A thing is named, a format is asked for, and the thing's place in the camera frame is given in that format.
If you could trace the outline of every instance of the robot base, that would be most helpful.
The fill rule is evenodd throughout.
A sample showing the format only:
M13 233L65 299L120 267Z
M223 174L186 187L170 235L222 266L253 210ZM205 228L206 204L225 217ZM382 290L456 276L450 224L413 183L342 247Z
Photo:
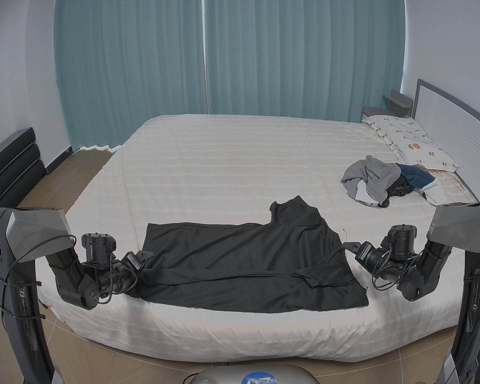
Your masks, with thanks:
M229 365L200 372L191 384L318 384L303 368L287 364Z

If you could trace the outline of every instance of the wall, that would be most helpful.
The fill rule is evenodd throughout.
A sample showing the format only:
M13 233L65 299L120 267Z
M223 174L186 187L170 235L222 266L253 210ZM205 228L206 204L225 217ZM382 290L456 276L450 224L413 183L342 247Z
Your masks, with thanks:
M402 92L423 79L480 111L480 1L405 0Z
M0 1L0 142L33 127L47 166L70 146L53 53L55 0Z

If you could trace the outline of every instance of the gray sweater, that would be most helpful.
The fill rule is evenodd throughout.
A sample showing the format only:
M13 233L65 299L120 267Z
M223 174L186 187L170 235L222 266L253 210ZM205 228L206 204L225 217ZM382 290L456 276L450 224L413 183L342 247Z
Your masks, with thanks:
M400 177L400 167L395 163L384 163L368 155L365 160L359 160L347 168L342 177L342 184L352 199L357 196L357 185L365 181L368 194L378 203L383 203L388 197L387 188Z

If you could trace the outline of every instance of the white bed sheet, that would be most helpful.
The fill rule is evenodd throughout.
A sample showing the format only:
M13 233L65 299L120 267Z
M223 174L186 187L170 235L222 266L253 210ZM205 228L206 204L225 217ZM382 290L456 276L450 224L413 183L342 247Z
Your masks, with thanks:
M113 155L67 214L72 233L111 234L117 257L141 249L147 223L267 223L271 202L300 195L345 240L378 245L394 224L418 228L425 243L435 208L417 193L386 209L347 196L340 179L358 159L396 161L368 126L282 117L180 115L147 121ZM453 178L446 178L447 183ZM468 200L459 188L450 200ZM85 253L76 250L80 261ZM454 249L435 292L408 302L378 292L347 252L364 286L364 308L289 313L217 312L149 303L127 295L85 311L63 302L45 260L37 261L40 298L80 336L162 359L233 361L300 356L368 359L457 324L464 259Z

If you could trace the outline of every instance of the blue sticker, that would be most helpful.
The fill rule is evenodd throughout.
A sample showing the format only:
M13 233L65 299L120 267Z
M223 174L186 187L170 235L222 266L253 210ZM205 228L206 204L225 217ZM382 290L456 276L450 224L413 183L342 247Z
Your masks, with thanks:
M278 384L273 375L266 372L249 373L242 380L241 384Z

